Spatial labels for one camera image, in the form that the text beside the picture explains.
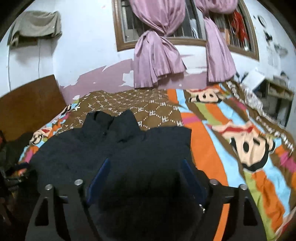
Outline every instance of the colorful bed sheet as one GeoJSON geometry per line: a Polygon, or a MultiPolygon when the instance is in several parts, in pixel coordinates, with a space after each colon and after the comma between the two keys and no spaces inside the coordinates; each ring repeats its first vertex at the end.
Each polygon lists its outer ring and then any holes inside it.
{"type": "MultiPolygon", "coordinates": [[[[246,184],[268,240],[275,240],[296,210],[295,143],[289,133],[260,116],[244,100],[244,92],[233,81],[203,90],[92,92],[35,132],[20,162],[29,162],[54,134],[81,127],[88,112],[101,110],[116,116],[130,109],[142,130],[190,128],[196,167],[223,185],[246,184]]],[[[229,205],[224,205],[215,240],[223,236],[228,210],[229,205]]]]}

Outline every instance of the purple curtain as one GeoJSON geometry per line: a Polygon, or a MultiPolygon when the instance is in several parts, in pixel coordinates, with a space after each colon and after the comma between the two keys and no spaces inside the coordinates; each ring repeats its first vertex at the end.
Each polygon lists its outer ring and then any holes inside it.
{"type": "Polygon", "coordinates": [[[230,14],[237,7],[238,0],[195,0],[196,7],[202,11],[207,32],[207,67],[209,82],[222,82],[236,73],[235,64],[227,44],[209,12],[230,14]]]}
{"type": "Polygon", "coordinates": [[[152,87],[167,74],[185,71],[176,47],[165,37],[171,35],[185,18],[184,0],[130,0],[133,12],[151,27],[135,47],[134,87],[152,87]]]}

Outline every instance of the silver bolt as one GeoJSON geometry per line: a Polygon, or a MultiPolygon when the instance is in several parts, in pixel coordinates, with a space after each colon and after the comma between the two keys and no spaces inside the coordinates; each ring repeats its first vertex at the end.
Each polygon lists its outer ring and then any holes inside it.
{"type": "Polygon", "coordinates": [[[218,185],[219,182],[216,179],[211,179],[210,180],[210,184],[212,184],[212,185],[218,185]]]}
{"type": "Polygon", "coordinates": [[[52,185],[51,184],[48,184],[45,186],[45,190],[49,191],[50,189],[52,189],[52,185]]]}
{"type": "Polygon", "coordinates": [[[82,180],[82,179],[77,179],[77,180],[74,182],[74,184],[75,184],[76,186],[80,186],[82,183],[83,183],[83,180],[82,180]]]}
{"type": "Polygon", "coordinates": [[[242,190],[247,190],[248,189],[248,186],[246,184],[241,184],[239,186],[242,190]]]}

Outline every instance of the beige cloth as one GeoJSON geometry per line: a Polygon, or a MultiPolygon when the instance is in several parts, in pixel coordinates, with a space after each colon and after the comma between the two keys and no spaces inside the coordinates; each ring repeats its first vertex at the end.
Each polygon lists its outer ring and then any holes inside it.
{"type": "Polygon", "coordinates": [[[61,34],[59,12],[26,11],[15,20],[7,45],[17,46],[19,41],[31,41],[32,37],[48,38],[61,34]]]}

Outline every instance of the wooden headboard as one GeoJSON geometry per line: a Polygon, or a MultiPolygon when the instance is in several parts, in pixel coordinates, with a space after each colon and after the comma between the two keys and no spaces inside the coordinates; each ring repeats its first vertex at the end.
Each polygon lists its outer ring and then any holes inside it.
{"type": "Polygon", "coordinates": [[[0,130],[7,141],[15,140],[37,131],[65,106],[54,75],[32,81],[0,98],[0,130]]]}

